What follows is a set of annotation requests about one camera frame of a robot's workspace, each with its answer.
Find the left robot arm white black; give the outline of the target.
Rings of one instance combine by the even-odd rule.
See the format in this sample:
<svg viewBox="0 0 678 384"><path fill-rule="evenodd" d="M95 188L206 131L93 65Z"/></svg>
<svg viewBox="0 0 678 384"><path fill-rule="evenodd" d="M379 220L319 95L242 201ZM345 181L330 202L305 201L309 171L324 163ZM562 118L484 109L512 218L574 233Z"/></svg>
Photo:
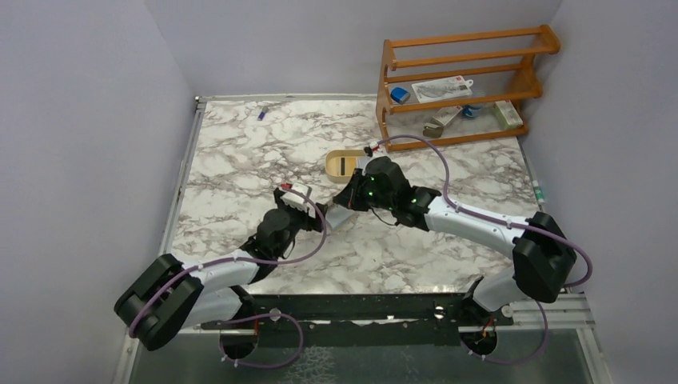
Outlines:
<svg viewBox="0 0 678 384"><path fill-rule="evenodd" d="M129 337L153 351L186 327L234 320L245 313L245 285L296 262L285 255L299 232L319 232L326 240L328 205L313 202L290 184L273 195L275 208L265 213L255 234L227 255L193 264L172 254L156 257L114 304Z"/></svg>

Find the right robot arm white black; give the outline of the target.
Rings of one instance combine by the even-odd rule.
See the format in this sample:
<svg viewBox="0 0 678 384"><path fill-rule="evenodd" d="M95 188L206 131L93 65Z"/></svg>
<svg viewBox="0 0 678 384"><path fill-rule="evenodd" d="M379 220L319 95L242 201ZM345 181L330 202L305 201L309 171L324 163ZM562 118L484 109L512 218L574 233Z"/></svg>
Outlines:
<svg viewBox="0 0 678 384"><path fill-rule="evenodd" d="M333 202L348 210L387 210L402 226L455 235L509 258L511 267L477 280L467 293L485 312L524 298L555 302L576 261L552 216L506 216L447 202L439 190L411 185L387 157L356 169Z"/></svg>

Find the beige leather card holder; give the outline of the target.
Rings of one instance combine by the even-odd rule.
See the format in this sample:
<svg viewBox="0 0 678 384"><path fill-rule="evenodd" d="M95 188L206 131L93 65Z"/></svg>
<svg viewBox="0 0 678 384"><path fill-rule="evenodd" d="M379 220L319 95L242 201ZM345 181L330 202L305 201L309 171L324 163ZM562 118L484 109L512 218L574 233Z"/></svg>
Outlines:
<svg viewBox="0 0 678 384"><path fill-rule="evenodd" d="M353 218L355 213L354 210L349 210L343 206L330 206L325 212L325 223L328 227L328 232L337 232Z"/></svg>

